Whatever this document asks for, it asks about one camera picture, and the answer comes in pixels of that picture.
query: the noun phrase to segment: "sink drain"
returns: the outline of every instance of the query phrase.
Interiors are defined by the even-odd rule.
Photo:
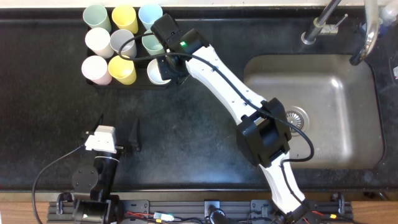
[[[304,118],[299,114],[297,111],[288,111],[286,112],[287,122],[293,124],[296,128],[300,130],[304,127]]]
[[[310,119],[308,118],[308,114],[298,106],[291,106],[286,108],[286,118],[287,122],[293,124],[295,127],[299,128],[303,132],[307,130],[310,125]],[[293,136],[298,136],[299,134],[294,131],[292,128],[290,129]]]

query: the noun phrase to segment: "faucet spout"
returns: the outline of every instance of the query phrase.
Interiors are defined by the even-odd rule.
[[[379,9],[377,0],[364,0],[366,12],[366,37],[364,45],[349,59],[352,65],[359,65],[372,51],[379,34]]]

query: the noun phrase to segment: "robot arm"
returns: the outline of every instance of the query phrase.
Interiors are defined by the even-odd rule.
[[[283,105],[275,98],[266,101],[250,90],[226,67],[214,48],[197,31],[191,30],[183,35],[175,21],[167,14],[158,19],[151,30],[168,52],[192,54],[207,60],[217,67],[252,104],[286,121]],[[171,68],[168,72],[162,71],[168,66],[164,65],[165,62]],[[175,72],[179,75],[184,71],[188,72],[224,104],[237,124],[239,148],[254,165],[262,169],[271,187],[272,199],[282,212],[285,222],[293,223],[301,219],[307,212],[301,204],[305,200],[304,194],[297,187],[291,166],[286,162],[284,170],[287,182],[301,202],[291,194],[280,167],[281,160],[289,158],[290,147],[287,144],[287,141],[291,139],[289,127],[276,123],[274,120],[262,118],[257,110],[241,99],[220,74],[197,59],[166,56],[162,59],[158,58],[158,63],[164,80],[173,78],[170,74],[175,70],[179,71]]]

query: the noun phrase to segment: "stainless steel sink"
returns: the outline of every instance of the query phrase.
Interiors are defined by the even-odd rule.
[[[270,100],[276,97],[289,122],[312,140],[315,155],[296,168],[367,169],[384,145],[373,73],[349,55],[262,55],[244,69],[245,84]],[[292,133],[290,157],[308,156],[308,144]]]

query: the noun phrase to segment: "black countertop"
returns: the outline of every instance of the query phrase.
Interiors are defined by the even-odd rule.
[[[263,174],[240,153],[235,123],[200,82],[188,78],[166,90],[96,90],[80,71],[86,58],[82,9],[18,11],[0,16],[0,189],[29,190],[44,166],[82,143],[80,134],[104,113],[105,124],[127,133],[141,120],[142,151],[121,160],[113,190],[267,190]],[[198,29],[240,79],[263,54],[352,54],[363,44],[363,10],[339,9],[349,18],[336,36],[313,46],[299,39],[319,9],[165,9],[184,31]],[[294,170],[304,190],[398,188],[398,29],[367,58],[374,70],[386,150],[369,170]],[[92,164],[81,150],[46,171],[41,190],[70,190],[71,176]]]

